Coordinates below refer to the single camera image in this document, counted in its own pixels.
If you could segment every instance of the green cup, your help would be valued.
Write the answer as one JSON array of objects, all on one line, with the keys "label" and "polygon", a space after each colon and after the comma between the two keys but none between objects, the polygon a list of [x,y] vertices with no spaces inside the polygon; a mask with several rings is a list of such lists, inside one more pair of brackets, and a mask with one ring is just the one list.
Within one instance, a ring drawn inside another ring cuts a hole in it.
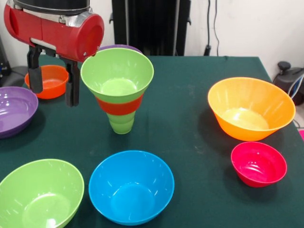
[{"label": "green cup", "polygon": [[[145,55],[125,48],[99,51],[81,67],[81,78],[94,96],[101,102],[115,105],[139,99],[148,88],[153,75],[153,65]],[[114,132],[130,132],[135,111],[130,110],[123,115],[107,112]]]}]

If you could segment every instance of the small orange bowl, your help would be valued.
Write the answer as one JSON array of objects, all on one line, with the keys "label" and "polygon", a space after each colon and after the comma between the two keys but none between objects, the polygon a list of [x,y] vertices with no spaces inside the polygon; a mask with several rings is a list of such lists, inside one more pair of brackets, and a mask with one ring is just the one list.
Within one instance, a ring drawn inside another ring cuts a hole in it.
[{"label": "small orange bowl", "polygon": [[[62,66],[46,65],[41,67],[43,91],[36,94],[41,99],[54,99],[66,92],[68,72]],[[25,75],[25,84],[29,88],[29,74]]]},{"label": "small orange bowl", "polygon": [[250,77],[217,82],[209,90],[208,102],[223,131],[243,141],[262,140],[295,116],[295,104],[287,93]]}]

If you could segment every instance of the purple bowl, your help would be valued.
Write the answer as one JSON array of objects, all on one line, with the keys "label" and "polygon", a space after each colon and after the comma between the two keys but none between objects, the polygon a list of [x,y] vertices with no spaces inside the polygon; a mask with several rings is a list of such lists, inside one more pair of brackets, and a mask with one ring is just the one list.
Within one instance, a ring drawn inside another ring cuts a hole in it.
[{"label": "purple bowl", "polygon": [[38,98],[22,87],[0,88],[0,139],[14,136],[26,128],[38,108]]},{"label": "purple bowl", "polygon": [[100,47],[99,50],[106,50],[106,49],[109,49],[109,48],[126,48],[126,49],[131,49],[131,50],[134,50],[134,51],[138,51],[139,53],[142,54],[142,52],[140,50],[138,50],[137,48],[135,47],[132,47],[132,46],[129,46],[129,45],[124,45],[124,44],[114,44],[114,45],[110,45],[110,46],[105,46],[105,47]]}]

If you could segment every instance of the table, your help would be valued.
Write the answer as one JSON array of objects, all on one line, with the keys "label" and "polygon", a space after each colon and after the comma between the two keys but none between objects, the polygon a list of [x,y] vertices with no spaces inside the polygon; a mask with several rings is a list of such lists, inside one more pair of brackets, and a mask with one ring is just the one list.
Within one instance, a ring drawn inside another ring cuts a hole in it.
[{"label": "table", "polygon": [[[175,178],[170,204],[145,228],[304,227],[303,142],[291,123],[263,142],[277,148],[288,164],[286,177],[262,189],[243,184],[230,163],[240,141],[219,127],[207,102],[208,89],[232,76],[270,80],[257,57],[150,57],[154,79],[135,116],[132,131],[115,134],[106,114],[81,83],[80,105],[64,97],[40,101],[32,123],[0,141],[0,180],[38,159],[74,164],[85,180],[80,208],[67,228],[118,228],[92,206],[88,182],[106,157],[129,149],[164,159]],[[63,64],[42,56],[40,64]]]}]

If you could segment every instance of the bowl rim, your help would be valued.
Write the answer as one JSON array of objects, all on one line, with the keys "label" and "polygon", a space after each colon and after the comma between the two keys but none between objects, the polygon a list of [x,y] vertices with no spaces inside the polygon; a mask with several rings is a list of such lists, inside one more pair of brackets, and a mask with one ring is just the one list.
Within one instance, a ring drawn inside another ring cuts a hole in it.
[{"label": "bowl rim", "polygon": [[[67,71],[67,69],[66,69],[65,67],[61,66],[61,65],[50,64],[50,65],[43,65],[43,66],[41,66],[41,68],[46,68],[46,67],[49,67],[49,68],[51,68],[51,67],[59,67],[59,68],[64,69],[65,71]],[[68,74],[67,74],[66,79],[65,79],[64,81],[62,81],[60,84],[57,84],[56,86],[52,86],[52,87],[49,87],[49,88],[45,88],[45,89],[43,89],[43,91],[42,91],[41,93],[43,93],[44,91],[47,91],[47,90],[56,89],[56,88],[62,86],[63,84],[66,84],[66,83],[68,82],[68,77],[69,77],[69,76],[68,76]],[[24,83],[25,83],[25,84],[27,85],[27,87],[29,88],[29,83],[27,83],[28,80],[29,80],[29,74],[27,73],[27,74],[25,75],[25,77],[24,77]]]},{"label": "bowl rim", "polygon": [[[116,219],[112,219],[110,216],[107,216],[105,215],[94,203],[94,200],[92,199],[91,197],[91,183],[92,183],[92,177],[93,175],[97,172],[97,170],[99,169],[99,167],[101,165],[104,164],[104,162],[106,162],[107,160],[109,159],[112,159],[113,157],[115,156],[119,156],[120,154],[123,154],[123,153],[129,153],[129,152],[138,152],[138,153],[145,153],[145,154],[148,154],[158,160],[160,160],[166,167],[167,169],[169,170],[169,173],[170,173],[170,176],[171,176],[171,180],[172,180],[172,192],[171,192],[171,195],[169,196],[169,199],[168,201],[164,204],[164,206],[158,210],[157,212],[153,213],[152,215],[150,215],[149,217],[145,218],[145,219],[141,219],[141,220],[134,220],[132,222],[128,222],[128,221],[122,221],[122,220],[116,220]],[[89,197],[90,197],[90,200],[93,204],[93,206],[95,207],[95,209],[100,213],[102,214],[104,217],[106,217],[107,219],[111,220],[111,221],[114,221],[115,223],[124,223],[124,224],[143,224],[145,223],[146,221],[150,221],[151,219],[155,218],[157,215],[159,215],[167,206],[168,204],[170,203],[172,197],[173,197],[173,194],[174,194],[174,189],[175,189],[175,181],[174,181],[174,176],[173,176],[173,173],[172,173],[172,170],[170,169],[169,165],[163,160],[161,159],[160,157],[156,156],[155,154],[153,153],[150,153],[150,152],[147,152],[147,151],[141,151],[141,150],[128,150],[128,151],[122,151],[122,152],[118,152],[118,153],[115,153],[115,154],[112,154],[111,156],[107,157],[106,159],[104,159],[93,171],[91,177],[90,177],[90,181],[89,181]]]},{"label": "bowl rim", "polygon": [[136,91],[135,93],[129,93],[129,94],[124,94],[124,95],[109,95],[109,94],[101,93],[100,91],[97,91],[96,89],[91,88],[91,87],[88,85],[88,83],[86,82],[86,80],[84,79],[84,77],[83,77],[82,71],[83,71],[83,66],[84,66],[84,64],[85,64],[87,61],[89,61],[91,58],[94,58],[94,56],[90,56],[89,58],[87,58],[87,59],[83,62],[83,64],[81,65],[81,69],[80,69],[80,77],[81,77],[81,80],[83,81],[83,83],[85,84],[85,86],[86,86],[89,90],[94,91],[95,93],[100,94],[100,95],[102,95],[102,96],[106,96],[106,97],[127,97],[127,96],[134,95],[134,94],[136,94],[136,93],[140,93],[140,92],[144,91],[144,90],[147,88],[147,86],[149,86],[149,84],[151,83],[151,81],[152,81],[153,78],[154,78],[154,66],[153,66],[151,60],[150,60],[147,56],[145,56],[144,54],[141,54],[141,53],[138,52],[138,51],[135,51],[135,50],[132,50],[132,49],[128,49],[128,48],[122,48],[122,47],[118,47],[118,48],[117,48],[117,47],[108,48],[108,49],[104,49],[104,50],[97,51],[97,53],[99,53],[99,52],[109,52],[109,51],[113,51],[113,50],[114,50],[114,51],[115,51],[115,50],[123,50],[123,51],[125,51],[125,52],[133,52],[133,53],[136,53],[137,55],[142,56],[144,59],[146,59],[146,60],[148,61],[148,63],[149,63],[149,66],[150,66],[151,69],[152,69],[152,76],[151,76],[151,78],[149,79],[149,81],[148,81],[140,90]]},{"label": "bowl rim", "polygon": [[6,87],[0,87],[0,90],[2,90],[2,89],[10,89],[10,88],[12,88],[12,89],[17,89],[17,90],[24,90],[24,91],[26,91],[27,93],[31,94],[31,95],[34,97],[34,99],[35,99],[35,103],[34,103],[35,108],[34,108],[33,113],[28,117],[28,119],[26,119],[25,121],[23,121],[22,123],[20,123],[20,124],[19,124],[18,126],[16,126],[16,127],[7,129],[7,130],[5,130],[5,131],[3,131],[3,130],[0,131],[0,134],[5,133],[5,132],[8,132],[8,131],[13,131],[14,129],[19,128],[21,125],[23,125],[24,123],[26,123],[27,121],[29,121],[31,118],[33,118],[33,116],[34,116],[34,114],[36,113],[36,111],[38,110],[38,106],[39,106],[39,100],[38,100],[37,95],[36,95],[35,93],[33,93],[31,90],[27,89],[27,88],[19,87],[19,86],[6,86]]},{"label": "bowl rim", "polygon": [[[236,125],[236,124],[233,124],[233,123],[231,123],[231,122],[225,120],[225,119],[222,117],[222,115],[220,115],[217,111],[215,111],[214,107],[211,105],[210,99],[209,99],[209,98],[210,98],[210,93],[211,93],[211,91],[214,89],[214,86],[215,86],[215,85],[217,85],[217,84],[219,84],[219,83],[223,83],[224,81],[236,80],[236,79],[246,79],[246,80],[259,81],[259,82],[261,82],[261,83],[270,85],[271,87],[275,88],[276,90],[278,90],[278,91],[284,93],[284,95],[285,95],[286,97],[288,97],[289,101],[293,104],[293,115],[292,115],[291,119],[290,119],[286,124],[284,124],[284,125],[282,125],[282,126],[275,127],[275,128],[269,128],[269,129],[262,129],[262,130],[256,130],[256,129],[246,128],[246,127],[241,127],[241,126],[238,126],[238,125]],[[270,82],[268,82],[268,81],[265,81],[265,80],[262,80],[262,79],[258,79],[258,78],[253,78],[253,77],[245,77],[245,76],[243,76],[243,77],[228,77],[228,78],[225,78],[225,79],[223,79],[223,80],[220,80],[220,81],[216,82],[215,84],[213,84],[212,87],[209,89],[207,98],[208,98],[208,104],[209,104],[210,108],[212,109],[212,111],[213,111],[217,116],[219,116],[223,121],[225,121],[226,123],[229,123],[229,124],[231,124],[231,125],[233,125],[233,126],[235,126],[235,127],[238,127],[238,128],[241,128],[241,129],[245,129],[245,130],[249,130],[249,131],[253,131],[253,132],[270,132],[270,131],[277,131],[277,130],[279,130],[279,129],[281,129],[281,128],[284,128],[284,127],[286,127],[287,125],[289,125],[289,124],[292,122],[292,120],[293,120],[294,117],[295,117],[295,113],[296,113],[295,104],[294,104],[293,100],[291,99],[291,97],[290,97],[287,93],[285,93],[284,90],[282,90],[281,88],[277,87],[276,85],[274,85],[274,84],[272,84],[272,83],[270,83]]]},{"label": "bowl rim", "polygon": [[[276,180],[274,180],[274,181],[259,181],[259,180],[257,181],[257,180],[255,180],[255,179],[249,178],[248,176],[244,175],[244,174],[239,170],[239,168],[236,167],[235,163],[233,162],[233,158],[232,158],[232,157],[233,157],[233,154],[234,154],[235,151],[236,151],[236,149],[237,149],[238,147],[242,146],[243,144],[260,144],[260,145],[262,145],[262,146],[264,146],[264,147],[270,148],[274,153],[277,153],[277,154],[279,155],[279,157],[282,159],[283,163],[284,163],[285,171],[284,171],[283,175],[282,175],[280,178],[278,178],[278,179],[276,179]],[[283,156],[278,150],[276,150],[274,147],[269,146],[269,145],[267,145],[267,144],[265,144],[265,143],[262,143],[262,142],[242,142],[242,143],[236,145],[236,146],[233,148],[232,152],[231,152],[230,160],[231,160],[231,163],[232,163],[232,165],[233,165],[233,168],[237,171],[237,173],[239,173],[239,174],[242,175],[243,177],[245,177],[245,178],[247,178],[248,180],[251,180],[251,181],[253,181],[253,182],[255,182],[255,183],[266,184],[266,185],[274,184],[274,183],[279,182],[281,179],[283,179],[283,178],[285,177],[285,175],[287,174],[287,169],[288,169],[288,167],[287,167],[287,162],[286,162],[284,156]]]},{"label": "bowl rim", "polygon": [[139,50],[138,48],[130,46],[130,45],[126,45],[126,44],[112,44],[112,45],[108,45],[108,46],[100,46],[98,51],[111,49],[111,48],[126,48],[126,49],[131,49],[131,50],[134,50],[134,51],[137,51],[137,52],[143,54],[141,52],[141,50]]},{"label": "bowl rim", "polygon": [[57,224],[54,228],[58,228],[60,226],[62,226],[65,222],[67,222],[69,220],[69,218],[71,218],[78,210],[79,206],[80,206],[80,203],[83,199],[83,196],[84,196],[84,192],[85,192],[85,182],[84,182],[84,178],[81,174],[81,172],[79,171],[79,169],[74,166],[73,164],[67,162],[67,161],[64,161],[64,160],[61,160],[61,159],[53,159],[53,158],[46,158],[46,159],[40,159],[40,160],[35,160],[35,161],[31,161],[31,162],[28,162],[28,163],[25,163],[19,167],[17,167],[16,169],[14,169],[12,172],[10,172],[1,182],[0,182],[0,187],[1,185],[4,183],[5,180],[7,180],[10,176],[12,176],[14,173],[18,172],[19,170],[23,169],[24,167],[26,166],[30,166],[34,163],[39,163],[39,162],[46,162],[46,161],[53,161],[53,162],[61,162],[61,163],[64,163],[70,167],[72,167],[78,174],[79,174],[79,177],[81,179],[81,194],[80,194],[80,199],[79,199],[79,202],[77,203],[77,205],[75,206],[75,208],[72,210],[71,213],[68,214],[68,216],[66,216],[66,218],[60,222],[59,224]]}]

